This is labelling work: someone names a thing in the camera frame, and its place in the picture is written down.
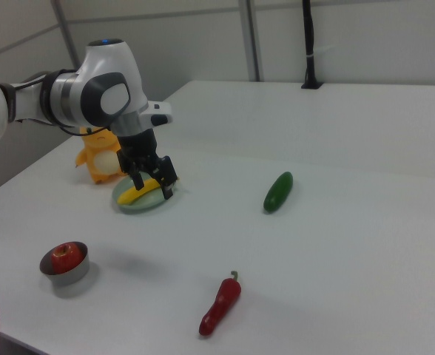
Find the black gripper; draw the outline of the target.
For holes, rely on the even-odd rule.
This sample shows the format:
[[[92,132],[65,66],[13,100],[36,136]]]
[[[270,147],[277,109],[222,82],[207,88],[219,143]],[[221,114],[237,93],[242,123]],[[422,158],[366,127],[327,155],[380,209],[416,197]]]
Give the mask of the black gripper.
[[[158,157],[154,131],[147,129],[137,135],[118,137],[118,142],[120,150],[117,156],[121,170],[131,178],[135,189],[140,191],[144,187],[141,172],[147,172],[158,182],[164,199],[170,199],[178,176],[169,156]]]

